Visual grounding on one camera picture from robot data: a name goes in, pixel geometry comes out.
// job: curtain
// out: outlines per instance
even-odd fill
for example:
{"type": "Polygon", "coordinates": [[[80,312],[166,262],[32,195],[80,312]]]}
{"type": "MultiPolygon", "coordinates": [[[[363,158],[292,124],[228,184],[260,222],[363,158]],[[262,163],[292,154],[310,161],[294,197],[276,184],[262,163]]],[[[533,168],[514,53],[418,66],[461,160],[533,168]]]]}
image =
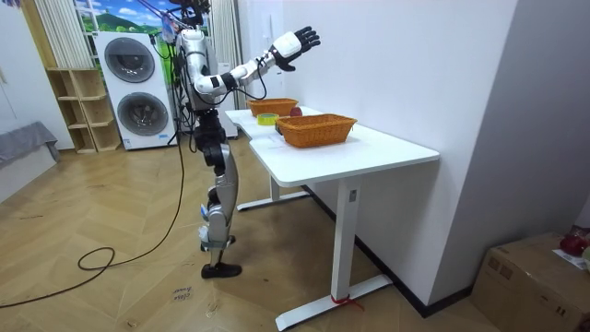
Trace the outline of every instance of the curtain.
{"type": "MultiPolygon", "coordinates": [[[[229,63],[231,68],[241,65],[242,51],[235,0],[211,0],[209,28],[211,43],[218,62],[229,63]]],[[[243,93],[233,92],[233,94],[236,109],[245,109],[246,98],[243,93]]]]}
{"type": "Polygon", "coordinates": [[[84,34],[71,0],[35,0],[47,39],[60,68],[92,68],[84,34]]]}

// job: wicker basket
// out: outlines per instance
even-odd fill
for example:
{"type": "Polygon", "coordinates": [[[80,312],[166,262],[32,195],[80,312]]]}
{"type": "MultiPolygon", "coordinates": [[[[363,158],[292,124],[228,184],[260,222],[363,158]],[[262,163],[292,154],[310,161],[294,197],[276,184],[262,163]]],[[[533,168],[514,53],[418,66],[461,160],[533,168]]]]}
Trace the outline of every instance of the wicker basket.
{"type": "Polygon", "coordinates": [[[252,110],[252,116],[263,113],[277,114],[278,116],[289,116],[291,109],[297,105],[298,101],[280,98],[267,99],[262,101],[247,101],[248,107],[252,110]]]}
{"type": "Polygon", "coordinates": [[[347,140],[357,120],[336,114],[296,116],[277,119],[287,143],[297,148],[318,147],[347,140]]]}

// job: cardboard box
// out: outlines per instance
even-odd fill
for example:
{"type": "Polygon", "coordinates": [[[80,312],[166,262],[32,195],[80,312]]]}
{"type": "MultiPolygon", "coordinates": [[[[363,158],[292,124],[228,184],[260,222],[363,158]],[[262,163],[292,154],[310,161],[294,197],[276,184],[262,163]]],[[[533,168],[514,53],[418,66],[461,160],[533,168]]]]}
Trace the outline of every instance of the cardboard box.
{"type": "Polygon", "coordinates": [[[488,251],[471,302],[502,332],[589,332],[590,274],[545,234],[488,251]]]}

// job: table leg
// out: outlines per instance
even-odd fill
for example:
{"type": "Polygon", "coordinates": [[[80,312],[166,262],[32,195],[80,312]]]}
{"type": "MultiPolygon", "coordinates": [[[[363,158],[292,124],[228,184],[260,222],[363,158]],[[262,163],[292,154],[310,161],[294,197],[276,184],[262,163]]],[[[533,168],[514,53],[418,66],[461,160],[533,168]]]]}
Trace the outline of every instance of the table leg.
{"type": "Polygon", "coordinates": [[[279,187],[278,187],[277,182],[275,181],[275,179],[273,179],[272,175],[270,175],[269,177],[270,177],[270,198],[240,204],[239,206],[237,206],[238,211],[245,211],[250,208],[267,207],[269,205],[273,205],[276,203],[283,203],[286,201],[290,201],[292,199],[307,197],[310,195],[309,193],[304,192],[304,191],[301,191],[298,193],[293,193],[293,194],[281,195],[278,191],[279,187]]]}
{"type": "Polygon", "coordinates": [[[348,297],[356,299],[392,284],[392,281],[387,276],[380,275],[352,287],[349,286],[359,200],[360,178],[341,179],[338,184],[331,296],[326,296],[281,314],[275,320],[279,331],[338,307],[340,304],[334,303],[332,298],[335,300],[344,300],[348,297]]]}

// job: washing machine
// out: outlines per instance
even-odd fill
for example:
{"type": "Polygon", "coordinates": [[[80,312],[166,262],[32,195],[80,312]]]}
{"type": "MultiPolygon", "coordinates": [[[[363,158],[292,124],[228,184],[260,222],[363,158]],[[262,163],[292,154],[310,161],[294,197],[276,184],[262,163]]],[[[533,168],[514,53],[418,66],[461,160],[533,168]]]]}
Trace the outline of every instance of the washing machine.
{"type": "Polygon", "coordinates": [[[125,148],[166,146],[174,136],[174,117],[149,36],[96,32],[94,43],[125,148]]]}

